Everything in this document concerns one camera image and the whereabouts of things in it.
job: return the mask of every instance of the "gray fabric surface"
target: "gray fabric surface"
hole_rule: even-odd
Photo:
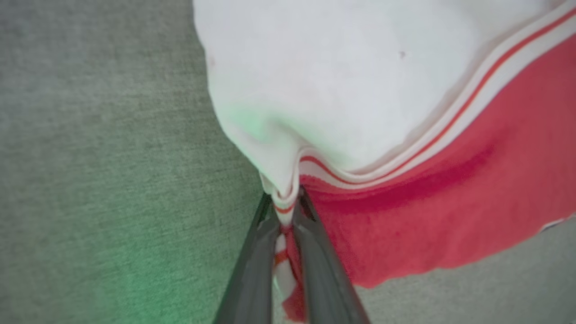
[[[0,1],[0,323],[209,323],[260,192],[189,0]],[[576,222],[361,296],[374,323],[564,324],[574,246]]]

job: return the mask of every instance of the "orange stripe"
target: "orange stripe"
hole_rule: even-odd
[[[292,208],[294,208],[294,205],[296,204],[296,201],[294,201],[292,203],[292,205],[290,205],[290,207],[286,208],[286,209],[282,209],[278,206],[276,206],[276,204],[274,204],[274,209],[276,209],[277,212],[282,213],[282,214],[288,214],[288,212],[290,212],[292,210]]]
[[[458,118],[460,116],[462,116],[462,114],[464,113],[464,111],[466,111],[466,109],[468,109],[468,107],[470,106],[470,104],[472,103],[472,101],[474,100],[474,98],[478,95],[478,93],[480,92],[480,90],[482,89],[482,87],[486,84],[486,82],[488,82],[488,79],[494,75],[494,73],[496,72],[496,70],[498,70],[498,68],[500,66],[502,66],[502,64],[504,64],[512,55],[514,55],[515,53],[517,53],[519,50],[521,50],[524,46],[526,46],[528,43],[532,42],[533,40],[537,39],[538,37],[544,35],[545,33],[551,31],[552,29],[558,27],[560,24],[562,24],[563,22],[567,21],[568,19],[572,18],[572,16],[574,16],[576,14],[576,8],[572,9],[571,11],[569,11],[567,14],[565,14],[564,16],[560,17],[559,19],[557,19],[556,21],[554,21],[553,23],[551,23],[550,25],[547,25],[546,27],[542,28],[541,30],[533,33],[532,35],[528,36],[526,39],[524,39],[523,41],[519,42],[518,44],[516,44],[514,47],[512,47],[511,49],[508,50],[508,52],[504,53],[503,56],[501,56],[496,63],[494,63],[494,65],[492,65],[492,67],[488,70],[488,72],[484,75],[484,77],[482,78],[482,80],[480,80],[480,83],[478,84],[478,86],[476,87],[476,89],[474,89],[474,91],[472,92],[472,94],[470,95],[470,97],[468,98],[468,100],[464,103],[464,105],[458,110],[458,112],[456,112],[456,115],[452,118],[452,120],[450,120],[450,122],[448,123],[448,125],[446,125],[446,127],[438,134],[436,135],[436,137],[434,137],[428,144],[426,144],[422,149],[420,149],[418,152],[416,152],[416,154],[414,154],[412,157],[410,157],[408,160],[406,160],[405,162],[403,162],[402,164],[400,164],[398,167],[394,168],[392,171],[381,175],[379,177],[377,177],[376,179],[372,179],[369,181],[364,181],[364,182],[349,182],[346,181],[340,177],[338,177],[337,175],[335,175],[328,167],[326,167],[320,160],[318,160],[315,157],[312,156],[304,156],[300,159],[300,162],[304,162],[304,161],[310,161],[313,162],[315,164],[317,164],[319,167],[321,167],[326,173],[328,173],[329,175],[331,175],[333,178],[335,178],[336,180],[343,182],[345,184],[366,184],[366,183],[370,183],[379,179],[382,179],[396,171],[398,171],[399,169],[401,169],[402,167],[404,167],[406,164],[410,163],[411,161],[413,161],[413,159],[415,159],[416,157],[418,157],[419,155],[421,155],[424,151],[428,150],[432,145],[436,144],[440,138],[442,136],[444,136],[448,130],[456,123],[456,120],[458,120]]]
[[[282,250],[276,253],[276,256],[274,256],[274,266],[277,266],[286,260],[288,260],[288,252],[286,250]]]

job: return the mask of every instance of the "red fabric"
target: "red fabric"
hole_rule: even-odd
[[[530,64],[447,148],[360,192],[303,176],[354,284],[453,268],[537,234],[576,211],[576,36]],[[303,320],[301,269],[285,302]]]

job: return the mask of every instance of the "red cloth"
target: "red cloth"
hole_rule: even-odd
[[[514,246],[576,211],[576,36],[532,62],[447,148],[350,192],[301,177],[354,284],[453,268]],[[284,302],[303,320],[298,287]]]

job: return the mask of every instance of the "striped trim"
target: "striped trim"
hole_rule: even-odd
[[[300,170],[294,176],[298,176],[299,174],[303,176],[313,176],[343,189],[362,189],[398,176],[429,159],[437,152],[432,152],[428,155],[425,153],[431,152],[431,149],[435,148],[436,145],[439,145],[440,149],[444,148],[461,133],[458,131],[452,132],[455,129],[455,126],[463,126],[458,127],[462,129],[468,126],[473,119],[481,113],[491,99],[504,86],[506,86],[509,81],[521,72],[522,69],[551,48],[554,48],[556,45],[573,35],[573,18],[576,15],[576,9],[574,6],[575,4],[573,1],[566,2],[552,13],[526,27],[498,46],[484,61],[484,64],[481,65],[478,72],[467,86],[468,89],[472,89],[471,91],[468,91],[470,93],[466,94],[467,91],[464,90],[461,97],[454,102],[453,106],[448,109],[441,120],[439,120],[437,124],[419,140],[418,143],[406,150],[407,152],[416,152],[410,153],[407,156],[402,156],[400,159],[396,159],[395,161],[391,161],[390,163],[383,165],[377,171],[370,172],[367,175],[354,175],[346,174],[344,171],[330,169],[330,167],[327,167],[326,163],[322,162],[320,158],[315,156],[317,155],[315,154],[315,150],[305,149],[302,151],[300,163],[298,163]],[[534,44],[536,40],[546,37],[550,38],[551,42],[541,42],[541,44],[538,44],[538,48],[530,48],[530,53],[528,53],[530,58],[526,59],[526,57],[521,57],[526,56],[526,53],[521,53],[522,50],[525,50],[530,44]],[[506,64],[515,66],[510,68],[509,66],[504,66]],[[463,104],[459,105],[458,102],[463,100],[463,95],[465,95],[465,101]],[[463,115],[469,112],[469,108],[473,104],[477,104],[476,101],[478,101],[479,96],[482,96],[482,99],[485,99],[486,97],[490,98],[489,100],[482,100],[485,101],[485,103],[480,108],[475,107],[474,111],[471,112],[472,116],[463,118]]]

